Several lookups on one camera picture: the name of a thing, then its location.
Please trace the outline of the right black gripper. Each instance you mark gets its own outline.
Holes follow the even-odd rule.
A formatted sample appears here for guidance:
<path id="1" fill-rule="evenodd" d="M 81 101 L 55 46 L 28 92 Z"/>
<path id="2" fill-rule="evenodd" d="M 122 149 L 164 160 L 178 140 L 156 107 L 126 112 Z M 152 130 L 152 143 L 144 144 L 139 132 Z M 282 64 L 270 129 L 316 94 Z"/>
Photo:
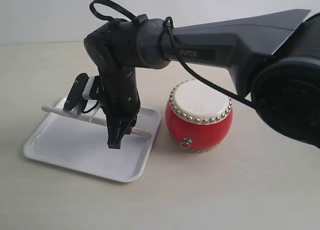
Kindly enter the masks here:
<path id="1" fill-rule="evenodd" d="M 120 149 L 125 135 L 130 135 L 136 126 L 140 111 L 140 97 L 137 88 L 136 68 L 97 67 L 99 87 L 96 93 L 106 107 L 107 145 L 110 149 Z"/>

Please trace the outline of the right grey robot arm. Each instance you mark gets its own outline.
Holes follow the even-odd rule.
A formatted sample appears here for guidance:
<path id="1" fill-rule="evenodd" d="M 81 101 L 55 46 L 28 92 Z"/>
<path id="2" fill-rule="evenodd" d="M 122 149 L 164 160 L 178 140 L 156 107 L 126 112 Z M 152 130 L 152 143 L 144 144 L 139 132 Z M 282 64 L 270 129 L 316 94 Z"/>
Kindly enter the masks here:
<path id="1" fill-rule="evenodd" d="M 136 68 L 163 69 L 177 61 L 226 69 L 232 99 L 254 109 L 276 132 L 320 145 L 320 16 L 291 9 L 260 16 L 174 27 L 171 17 L 104 16 L 84 48 L 98 69 L 108 140 L 119 149 L 136 123 L 140 99 Z"/>

